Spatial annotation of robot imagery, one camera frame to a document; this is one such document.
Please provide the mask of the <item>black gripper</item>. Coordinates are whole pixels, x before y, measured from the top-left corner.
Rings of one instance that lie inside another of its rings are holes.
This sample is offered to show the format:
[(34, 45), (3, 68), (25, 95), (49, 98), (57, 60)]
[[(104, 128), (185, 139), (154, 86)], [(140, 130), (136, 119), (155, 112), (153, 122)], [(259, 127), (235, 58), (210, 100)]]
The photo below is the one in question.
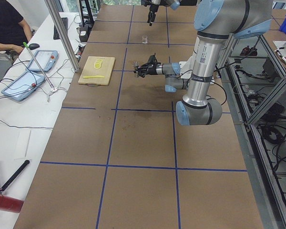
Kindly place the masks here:
[(157, 61), (155, 54), (151, 55), (148, 59), (148, 62), (141, 65), (141, 66), (135, 66), (134, 71), (135, 77), (144, 78), (146, 75), (162, 75), (163, 65), (161, 62)]
[(149, 0), (148, 2), (150, 3), (150, 9), (147, 23), (149, 23), (149, 26), (152, 26), (155, 20), (155, 14), (159, 8), (159, 0)]

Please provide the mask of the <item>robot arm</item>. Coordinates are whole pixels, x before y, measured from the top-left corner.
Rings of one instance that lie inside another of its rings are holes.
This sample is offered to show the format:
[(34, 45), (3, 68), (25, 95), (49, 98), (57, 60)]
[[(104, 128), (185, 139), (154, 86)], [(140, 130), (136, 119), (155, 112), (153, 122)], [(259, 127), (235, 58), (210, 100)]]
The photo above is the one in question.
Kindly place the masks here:
[(197, 51), (189, 58), (189, 79), (181, 78), (179, 63), (160, 63), (155, 55), (148, 62), (134, 65), (134, 73), (165, 75), (166, 88), (187, 88), (176, 104), (176, 116), (181, 125), (212, 125), (222, 116), (220, 103), (207, 95), (220, 50), (230, 34), (236, 39), (264, 34), (270, 29), (271, 0), (204, 0), (195, 13)]
[(141, 4), (145, 7), (149, 6), (148, 20), (149, 26), (152, 26), (159, 6), (170, 7), (176, 10), (180, 6), (195, 6), (198, 0), (142, 0)]

